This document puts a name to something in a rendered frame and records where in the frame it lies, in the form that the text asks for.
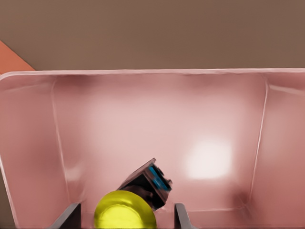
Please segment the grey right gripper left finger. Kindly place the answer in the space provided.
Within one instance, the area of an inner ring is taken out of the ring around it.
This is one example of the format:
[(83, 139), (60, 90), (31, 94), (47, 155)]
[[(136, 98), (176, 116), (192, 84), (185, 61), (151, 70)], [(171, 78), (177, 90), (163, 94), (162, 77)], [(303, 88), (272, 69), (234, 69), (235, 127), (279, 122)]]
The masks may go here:
[(81, 203), (72, 203), (51, 225), (51, 229), (81, 229)]

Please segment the yellow button with black base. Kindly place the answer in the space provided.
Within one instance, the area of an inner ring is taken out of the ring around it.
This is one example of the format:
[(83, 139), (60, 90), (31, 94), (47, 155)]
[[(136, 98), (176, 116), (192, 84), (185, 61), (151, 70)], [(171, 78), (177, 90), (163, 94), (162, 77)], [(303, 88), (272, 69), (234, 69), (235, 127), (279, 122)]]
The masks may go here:
[(96, 229), (157, 229), (155, 211), (166, 204), (173, 182), (155, 163), (152, 158), (101, 198), (94, 212)]

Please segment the pink storage box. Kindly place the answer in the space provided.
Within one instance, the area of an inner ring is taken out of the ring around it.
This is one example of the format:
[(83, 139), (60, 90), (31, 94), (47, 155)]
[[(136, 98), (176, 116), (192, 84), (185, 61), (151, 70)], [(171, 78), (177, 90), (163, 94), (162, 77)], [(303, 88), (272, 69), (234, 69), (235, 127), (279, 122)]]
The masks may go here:
[(197, 228), (305, 229), (305, 68), (0, 75), (0, 170), (18, 228), (103, 195), (152, 158)]

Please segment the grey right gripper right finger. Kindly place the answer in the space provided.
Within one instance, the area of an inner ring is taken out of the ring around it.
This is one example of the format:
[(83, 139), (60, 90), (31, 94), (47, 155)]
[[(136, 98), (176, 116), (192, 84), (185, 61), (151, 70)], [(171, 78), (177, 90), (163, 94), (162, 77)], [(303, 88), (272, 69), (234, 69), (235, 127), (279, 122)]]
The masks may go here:
[(185, 205), (182, 203), (175, 203), (174, 205), (174, 228), (193, 229)]

